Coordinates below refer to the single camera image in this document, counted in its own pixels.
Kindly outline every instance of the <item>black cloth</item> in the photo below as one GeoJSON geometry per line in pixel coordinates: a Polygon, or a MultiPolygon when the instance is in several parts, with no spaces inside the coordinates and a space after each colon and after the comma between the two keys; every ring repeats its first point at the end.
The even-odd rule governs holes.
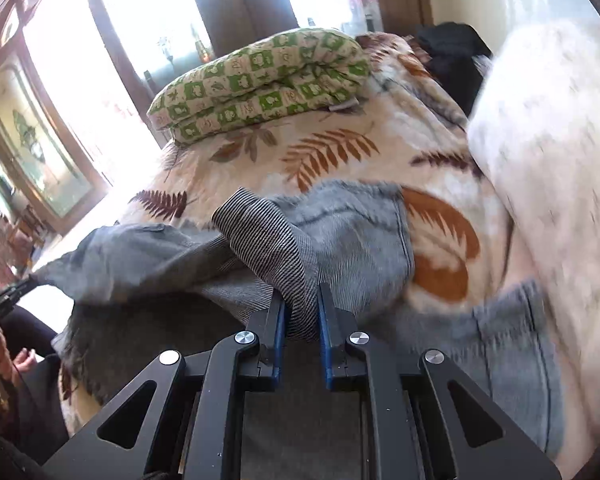
{"type": "Polygon", "coordinates": [[[482,86],[482,75],[474,56],[491,57],[473,27],[464,23],[442,23],[423,28],[416,36],[420,46],[431,56],[426,68],[453,98],[466,116],[471,114],[482,86]]]}
{"type": "Polygon", "coordinates": [[[60,358],[47,356],[22,375],[18,387],[18,433],[14,444],[39,464],[69,440],[58,394],[60,358]]]}
{"type": "Polygon", "coordinates": [[[0,320],[0,326],[7,340],[11,359],[23,348],[34,349],[42,357],[54,353],[51,340],[58,334],[22,307],[16,305],[0,320]]]}
{"type": "Polygon", "coordinates": [[[0,437],[0,480],[49,480],[42,468],[0,437]]]}

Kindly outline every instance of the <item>green patterned pillow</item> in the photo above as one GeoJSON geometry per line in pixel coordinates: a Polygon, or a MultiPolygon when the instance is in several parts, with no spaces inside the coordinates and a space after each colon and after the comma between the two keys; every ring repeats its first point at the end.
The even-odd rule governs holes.
{"type": "Polygon", "coordinates": [[[190,144],[248,124],[351,99],[369,74],[355,40],[297,28],[227,54],[172,81],[154,99],[152,125],[190,144]]]}

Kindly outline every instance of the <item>metal screw head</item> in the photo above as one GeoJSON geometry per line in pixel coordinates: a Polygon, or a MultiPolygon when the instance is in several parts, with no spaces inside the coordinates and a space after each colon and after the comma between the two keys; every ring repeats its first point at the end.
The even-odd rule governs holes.
{"type": "Polygon", "coordinates": [[[179,358],[180,354],[177,353],[175,350],[165,350],[160,354],[159,357],[160,362],[163,365],[172,365],[174,363],[177,363],[179,358]]]}
{"type": "Polygon", "coordinates": [[[365,332],[354,332],[349,336],[349,341],[354,345],[366,345],[369,342],[369,334],[365,332]]]}
{"type": "Polygon", "coordinates": [[[248,345],[249,343],[253,343],[253,340],[256,339],[256,336],[253,332],[243,330],[242,332],[238,332],[234,339],[235,342],[240,343],[241,345],[248,345]]]}
{"type": "Polygon", "coordinates": [[[445,360],[445,355],[440,350],[429,350],[424,354],[424,358],[432,365],[439,365],[445,360]]]}

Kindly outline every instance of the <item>gray denim jeans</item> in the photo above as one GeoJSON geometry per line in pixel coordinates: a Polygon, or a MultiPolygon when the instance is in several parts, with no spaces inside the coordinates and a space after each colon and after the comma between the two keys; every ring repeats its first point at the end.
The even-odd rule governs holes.
{"type": "Polygon", "coordinates": [[[56,348],[99,400],[164,349],[210,348],[236,330],[236,320],[267,308],[276,288],[292,307],[298,340],[288,342],[280,391],[249,397],[244,449],[253,453],[245,455],[244,475],[355,478],[343,463],[358,467],[357,430],[347,429],[357,428],[358,407],[352,397],[324,391],[312,341],[317,285],[327,282],[336,306],[394,351],[442,349],[541,449],[559,450],[560,383],[541,291],[527,283],[470,314],[414,311],[402,299],[413,255],[398,186],[330,181],[271,200],[242,189],[213,222],[211,230],[100,228],[38,271],[40,282],[75,300],[56,348]],[[165,299],[183,292],[187,299],[165,299]]]}

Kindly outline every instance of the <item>blanket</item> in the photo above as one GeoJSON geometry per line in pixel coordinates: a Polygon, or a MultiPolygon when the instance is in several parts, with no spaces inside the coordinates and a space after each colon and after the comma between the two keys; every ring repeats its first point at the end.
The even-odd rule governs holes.
{"type": "MultiPolygon", "coordinates": [[[[468,151],[466,117],[393,34],[358,38],[371,65],[359,104],[252,124],[191,146],[170,143],[148,187],[187,194],[173,225],[203,226],[239,187],[261,196],[307,192],[323,179],[402,187],[416,271],[404,295],[420,311],[470,310],[500,288],[510,217],[468,151]]],[[[121,223],[157,222],[133,201],[121,223]]]]}
{"type": "Polygon", "coordinates": [[[546,287],[598,442],[600,26],[564,21],[514,33],[474,108],[469,139],[546,287]]]}

